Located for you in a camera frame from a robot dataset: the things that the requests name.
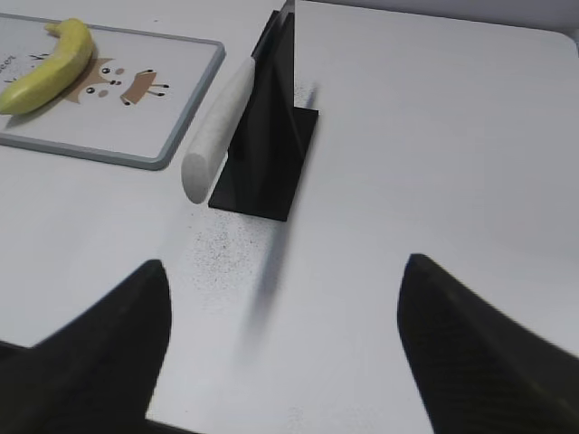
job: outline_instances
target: black stand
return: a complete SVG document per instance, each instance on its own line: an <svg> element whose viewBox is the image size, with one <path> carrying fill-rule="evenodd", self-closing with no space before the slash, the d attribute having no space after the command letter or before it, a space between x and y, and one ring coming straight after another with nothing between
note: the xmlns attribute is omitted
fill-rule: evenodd
<svg viewBox="0 0 579 434"><path fill-rule="evenodd" d="M293 107L293 14L272 37L209 206L286 221L318 112Z"/></svg>

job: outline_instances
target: cartoon animal face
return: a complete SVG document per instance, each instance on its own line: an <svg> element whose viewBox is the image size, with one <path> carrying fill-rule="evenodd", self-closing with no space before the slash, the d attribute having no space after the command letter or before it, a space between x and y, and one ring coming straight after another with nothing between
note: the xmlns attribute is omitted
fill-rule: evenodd
<svg viewBox="0 0 579 434"><path fill-rule="evenodd" d="M116 90L118 86L121 86L125 90L119 96L120 102L125 106L131 106L137 105L146 94L156 97L166 95L165 92L153 91L151 88L169 88L168 84L155 84L153 82L157 76L153 70L138 72L132 81L124 74L124 68L114 67L114 59L92 59L82 75L69 87L63 97L70 102L81 104L81 99L85 100L86 95L90 95L90 98L105 98L111 90Z"/></svg>

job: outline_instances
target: white wall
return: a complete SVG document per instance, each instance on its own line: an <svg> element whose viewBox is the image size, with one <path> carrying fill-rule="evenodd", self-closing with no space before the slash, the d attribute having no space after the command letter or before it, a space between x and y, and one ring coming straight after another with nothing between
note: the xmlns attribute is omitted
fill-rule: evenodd
<svg viewBox="0 0 579 434"><path fill-rule="evenodd" d="M579 0L317 1L559 31L579 28Z"/></svg>

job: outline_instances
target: yellow banana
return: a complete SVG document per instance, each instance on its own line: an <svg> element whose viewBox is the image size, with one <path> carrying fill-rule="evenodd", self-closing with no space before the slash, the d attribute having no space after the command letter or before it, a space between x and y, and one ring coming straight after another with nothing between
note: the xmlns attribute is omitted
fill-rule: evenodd
<svg viewBox="0 0 579 434"><path fill-rule="evenodd" d="M21 115L36 110L68 87L92 55L89 29L76 18L44 28L60 40L52 55L34 71L11 83L0 94L0 115Z"/></svg>

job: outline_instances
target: cartoon illustration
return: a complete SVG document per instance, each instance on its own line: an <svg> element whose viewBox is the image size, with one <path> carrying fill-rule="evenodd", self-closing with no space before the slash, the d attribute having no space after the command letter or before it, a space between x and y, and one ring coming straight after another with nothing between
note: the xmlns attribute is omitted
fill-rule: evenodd
<svg viewBox="0 0 579 434"><path fill-rule="evenodd" d="M123 84L124 68L113 68L109 63L114 61L111 58L92 59L86 71L77 79L75 83L63 95L64 99L70 102L81 104L81 93L96 94L99 98L109 95L110 86L120 86ZM145 94L156 97L164 97L165 92L155 92L150 88L168 89L168 84L155 84L157 73L153 70L145 70L135 74L133 81L124 93L120 95L120 101L125 106L137 105Z"/></svg>

